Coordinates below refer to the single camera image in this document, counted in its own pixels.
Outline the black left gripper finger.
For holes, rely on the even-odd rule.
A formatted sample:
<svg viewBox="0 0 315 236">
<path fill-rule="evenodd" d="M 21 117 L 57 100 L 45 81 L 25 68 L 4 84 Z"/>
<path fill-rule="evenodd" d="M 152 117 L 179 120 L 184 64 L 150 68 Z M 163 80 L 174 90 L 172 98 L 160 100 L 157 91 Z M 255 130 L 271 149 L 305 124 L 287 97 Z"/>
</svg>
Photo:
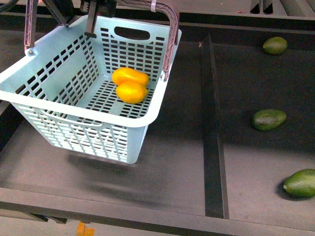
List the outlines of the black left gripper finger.
<svg viewBox="0 0 315 236">
<path fill-rule="evenodd" d="M 98 1 L 90 0 L 88 18 L 86 24 L 85 35 L 90 38 L 96 38 L 95 34 L 95 25 L 97 20 L 97 11 L 98 11 Z"/>
<path fill-rule="evenodd" d="M 74 17 L 74 6 L 71 0 L 43 0 L 59 25 L 69 28 L 68 22 Z"/>
</svg>

